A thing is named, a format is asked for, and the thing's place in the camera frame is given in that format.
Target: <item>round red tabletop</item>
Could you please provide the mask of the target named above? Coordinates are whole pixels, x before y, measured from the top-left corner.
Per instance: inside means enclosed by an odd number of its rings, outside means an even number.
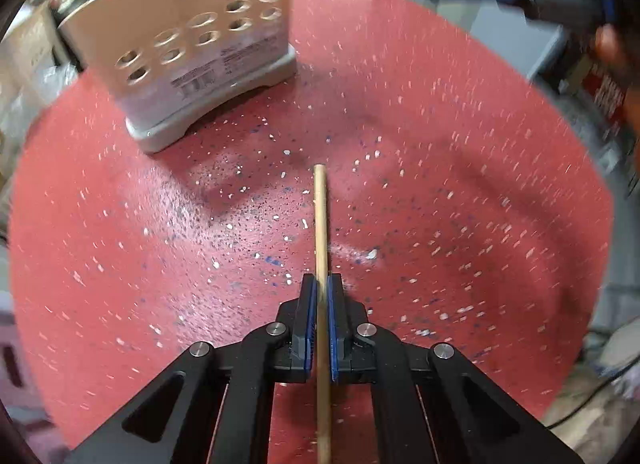
[[[405,0],[294,0],[290,40],[295,78],[159,154],[138,150],[91,72],[33,127],[11,285],[71,446],[193,341],[237,341],[297,295],[314,268],[315,163],[328,169],[332,269],[374,323],[450,341],[535,415],[571,368],[612,210],[561,117]],[[375,459],[365,393],[335,393],[335,451],[350,462]],[[314,398],[276,388],[270,462],[315,459],[300,408]]]

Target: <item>triangular cutout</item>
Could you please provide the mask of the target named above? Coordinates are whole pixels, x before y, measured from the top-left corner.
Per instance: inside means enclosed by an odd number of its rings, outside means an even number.
[[[518,422],[468,376],[463,378],[462,390],[482,442],[496,444],[520,431]]]
[[[174,374],[122,423],[122,429],[149,442],[162,439],[184,384],[184,374]]]

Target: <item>wooden stick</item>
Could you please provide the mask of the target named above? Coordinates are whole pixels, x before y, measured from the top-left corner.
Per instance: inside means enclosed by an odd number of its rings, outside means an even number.
[[[318,312],[316,314],[316,409],[318,415],[318,464],[331,463],[331,369],[327,326],[326,281],[326,167],[314,166],[314,205],[316,215],[316,280]]]

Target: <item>silver screw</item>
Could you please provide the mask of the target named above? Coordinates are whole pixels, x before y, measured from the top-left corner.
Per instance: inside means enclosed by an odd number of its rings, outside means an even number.
[[[193,345],[189,347],[189,354],[191,354],[194,358],[199,358],[201,356],[206,356],[209,354],[211,347],[206,341],[196,341]]]
[[[453,355],[453,352],[455,352],[453,347],[448,343],[438,343],[433,348],[433,353],[440,359],[449,359]]]
[[[373,336],[378,329],[376,329],[376,326],[372,323],[361,323],[356,330],[358,334],[368,338],[369,336]]]
[[[279,336],[280,334],[284,334],[286,330],[287,326],[279,321],[272,321],[267,325],[267,334],[271,336]]]

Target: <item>white base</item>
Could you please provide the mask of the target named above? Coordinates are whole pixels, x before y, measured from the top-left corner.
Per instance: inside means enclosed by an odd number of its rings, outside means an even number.
[[[289,51],[279,59],[191,102],[150,129],[137,129],[126,118],[127,131],[145,154],[159,152],[183,137],[191,125],[218,105],[251,89],[276,85],[295,72],[296,50],[289,44]]]

